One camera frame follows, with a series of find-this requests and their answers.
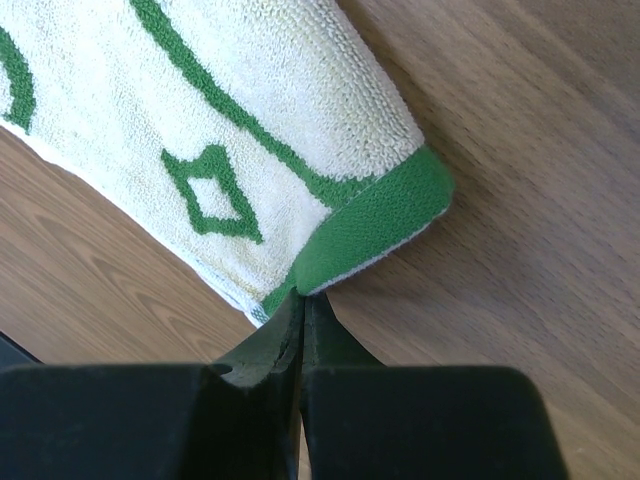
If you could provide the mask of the green cream patterned towel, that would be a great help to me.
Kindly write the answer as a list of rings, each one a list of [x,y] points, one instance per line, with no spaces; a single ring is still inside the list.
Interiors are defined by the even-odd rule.
[[[333,1],[5,1],[1,124],[258,326],[454,192]]]

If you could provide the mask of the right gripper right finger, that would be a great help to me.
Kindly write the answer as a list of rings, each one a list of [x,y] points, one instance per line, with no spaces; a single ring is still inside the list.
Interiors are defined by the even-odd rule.
[[[305,301],[301,413],[315,479],[564,479],[538,389],[504,366],[391,367]]]

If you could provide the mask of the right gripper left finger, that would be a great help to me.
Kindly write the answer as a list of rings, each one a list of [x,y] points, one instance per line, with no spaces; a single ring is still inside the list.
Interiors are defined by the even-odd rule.
[[[304,299],[211,364],[1,374],[5,479],[294,479]]]

